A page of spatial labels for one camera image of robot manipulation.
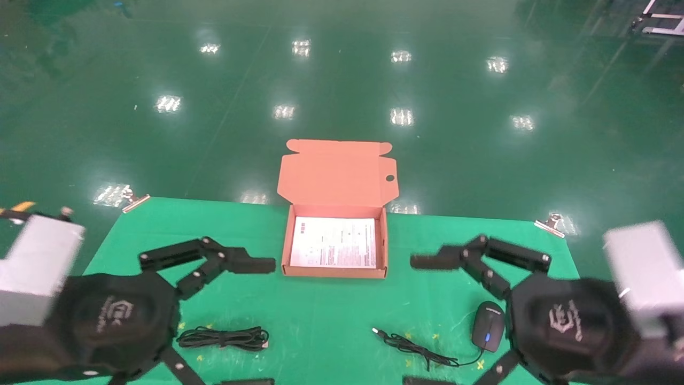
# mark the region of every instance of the box lid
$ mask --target box lid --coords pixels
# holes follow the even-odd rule
[[[291,139],[278,194],[296,205],[382,207],[399,196],[390,143]]]

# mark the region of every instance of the open cardboard box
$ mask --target open cardboard box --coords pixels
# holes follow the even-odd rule
[[[287,148],[296,153],[282,157],[278,179],[278,194],[292,203],[282,252],[283,274],[385,278],[387,216],[383,206],[399,196],[397,162],[382,157],[392,145],[291,139]],[[375,268],[293,266],[290,261],[297,216],[375,219]]]

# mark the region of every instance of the mouse cable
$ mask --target mouse cable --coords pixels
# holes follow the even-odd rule
[[[268,337],[268,332],[261,329],[261,326],[235,332],[223,332],[200,326],[184,331],[176,342],[180,347],[187,348],[218,345],[234,346],[246,351],[262,351],[268,347]]]
[[[382,338],[382,342],[385,344],[397,348],[397,350],[402,351],[404,353],[413,353],[413,354],[420,354],[425,358],[425,363],[427,364],[427,371],[430,371],[430,361],[435,362],[437,364],[444,365],[446,367],[464,367],[466,365],[472,365],[475,364],[480,357],[482,357],[482,354],[484,353],[484,349],[480,349],[479,355],[477,356],[476,359],[470,361],[470,362],[465,362],[463,364],[458,362],[457,358],[453,357],[446,357],[442,356],[441,354],[434,353],[433,351],[428,350],[425,347],[422,347],[421,345],[416,345],[408,338],[404,338],[400,336],[399,334],[390,334],[387,335],[387,333],[383,332],[382,330],[378,330],[376,328],[373,328],[373,333],[377,334]]]

